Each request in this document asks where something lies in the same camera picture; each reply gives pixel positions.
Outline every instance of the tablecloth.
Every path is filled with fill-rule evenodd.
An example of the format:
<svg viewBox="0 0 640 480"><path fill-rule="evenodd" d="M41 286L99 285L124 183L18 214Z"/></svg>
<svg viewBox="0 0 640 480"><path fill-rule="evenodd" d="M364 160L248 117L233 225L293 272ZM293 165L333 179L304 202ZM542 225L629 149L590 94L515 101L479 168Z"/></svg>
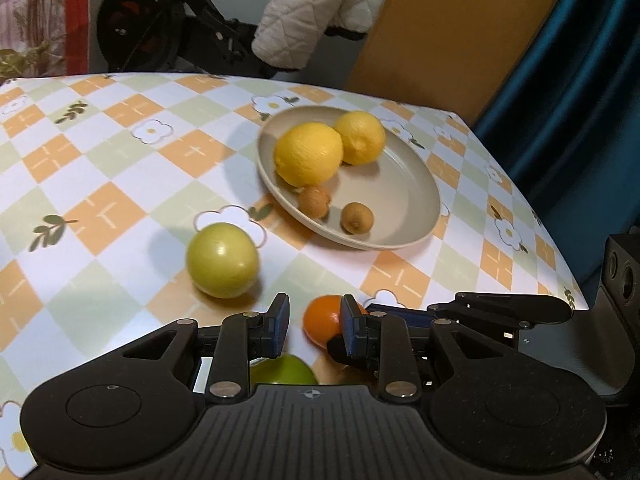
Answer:
<svg viewBox="0 0 640 480"><path fill-rule="evenodd" d="M274 201L254 165L258 131L312 104L371 112L420 154L442 198L427 241L350 250ZM28 463L17 417L34 387L181 317L219 324L286 292L286 351L333 382L342 368L301 329L324 294L425 308L513 291L587 307L527 200L452 112L272 80L107 74L11 81L0 123L0 480ZM259 247L259 283L236 300L205 297L184 270L194 220L212 216Z"/></svg>

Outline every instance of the wooden board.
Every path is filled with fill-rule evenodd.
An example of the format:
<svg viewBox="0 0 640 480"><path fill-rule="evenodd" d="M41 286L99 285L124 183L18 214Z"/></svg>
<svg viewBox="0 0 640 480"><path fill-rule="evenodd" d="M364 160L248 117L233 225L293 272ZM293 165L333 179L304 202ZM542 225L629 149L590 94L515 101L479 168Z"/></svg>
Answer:
<svg viewBox="0 0 640 480"><path fill-rule="evenodd" d="M556 0L387 0L346 89L473 124Z"/></svg>

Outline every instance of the teal curtain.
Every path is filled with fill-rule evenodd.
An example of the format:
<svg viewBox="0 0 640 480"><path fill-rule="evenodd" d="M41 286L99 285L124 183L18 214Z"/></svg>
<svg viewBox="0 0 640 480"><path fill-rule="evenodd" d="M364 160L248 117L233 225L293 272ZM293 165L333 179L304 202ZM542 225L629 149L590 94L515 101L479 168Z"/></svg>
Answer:
<svg viewBox="0 0 640 480"><path fill-rule="evenodd" d="M474 131L587 300L604 243L640 222L640 0L558 0Z"/></svg>

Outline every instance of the plate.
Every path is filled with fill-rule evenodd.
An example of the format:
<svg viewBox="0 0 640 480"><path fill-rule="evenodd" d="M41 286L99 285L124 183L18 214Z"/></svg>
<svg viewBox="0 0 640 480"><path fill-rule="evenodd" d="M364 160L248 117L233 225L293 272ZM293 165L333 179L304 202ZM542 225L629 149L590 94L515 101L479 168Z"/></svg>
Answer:
<svg viewBox="0 0 640 480"><path fill-rule="evenodd" d="M407 247L431 234L440 217L440 193L424 161L389 130L386 146L378 159L362 166L342 164L338 173L322 184L332 196L329 214L315 221L298 210L298 190L276 173L273 150L279 137L301 123L333 126L346 110L327 106L299 106L275 114L258 136L257 166L274 198L296 220L312 231L339 244L364 250ZM350 235L340 225L342 208L361 202L374 215L371 231Z"/></svg>

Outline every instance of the white quilted fabric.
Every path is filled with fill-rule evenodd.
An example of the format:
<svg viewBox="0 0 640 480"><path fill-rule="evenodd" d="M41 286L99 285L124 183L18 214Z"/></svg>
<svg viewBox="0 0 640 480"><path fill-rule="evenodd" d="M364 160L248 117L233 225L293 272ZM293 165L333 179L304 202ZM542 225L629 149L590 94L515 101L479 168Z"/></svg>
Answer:
<svg viewBox="0 0 640 480"><path fill-rule="evenodd" d="M304 68L329 25L367 32L385 0L270 0L252 44L278 68Z"/></svg>

